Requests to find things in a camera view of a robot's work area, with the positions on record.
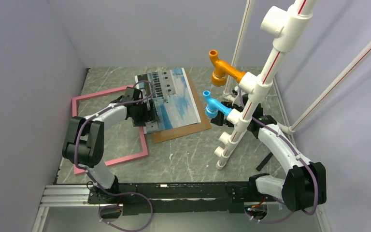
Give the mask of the building and sky photo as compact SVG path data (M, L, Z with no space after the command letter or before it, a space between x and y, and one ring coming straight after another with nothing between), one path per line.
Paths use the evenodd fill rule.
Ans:
M140 74L136 75L134 80L149 81L155 89L155 93L147 102L147 107L155 119L143 126L145 134L201 122L184 68Z

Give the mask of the pink picture frame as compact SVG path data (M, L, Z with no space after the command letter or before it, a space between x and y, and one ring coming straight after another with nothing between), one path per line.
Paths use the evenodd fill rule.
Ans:
M133 85L127 85L117 88L112 88L108 90L103 90L95 93L85 94L82 96L73 97L71 99L71 106L72 106L72 115L77 116L78 115L78 102L86 101L93 98L99 98L111 94L116 93L123 93L128 87L133 87ZM135 161L138 159L143 159L149 156L149 151L147 148L146 138L143 133L143 128L138 127L138 136L137 139L133 140L133 144L131 145L131 148L133 150L141 149L140 152L134 153L132 150L129 150L127 152L127 155L124 156L125 152L122 152L120 149L124 148L122 141L119 141L118 139L122 139L124 136L133 138L134 137L134 129L130 129L128 134L120 134L120 137L118 137L118 132L112 132L112 129L107 129L106 135L105 135L105 148L106 148L106 158L105 158L105 165L107 167L116 166L122 163L127 163L131 161Z

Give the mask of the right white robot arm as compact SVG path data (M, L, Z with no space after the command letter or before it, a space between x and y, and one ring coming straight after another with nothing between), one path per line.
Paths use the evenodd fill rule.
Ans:
M253 113L249 132L260 140L276 157L285 172L285 178L270 174L249 177L247 195L258 201L265 195L281 200L291 211L308 215L327 200L326 169L320 162L312 162L293 146L271 115L264 115L261 106Z

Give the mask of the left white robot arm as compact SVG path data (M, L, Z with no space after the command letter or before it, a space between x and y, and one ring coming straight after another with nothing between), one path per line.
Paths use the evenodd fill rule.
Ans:
M63 158L84 171L91 179L94 190L113 203L119 198L119 181L103 160L105 131L111 126L131 119L135 127L143 127L157 121L153 93L145 96L143 91L126 88L123 95L111 101L104 109L85 117L74 116L69 120L62 147Z

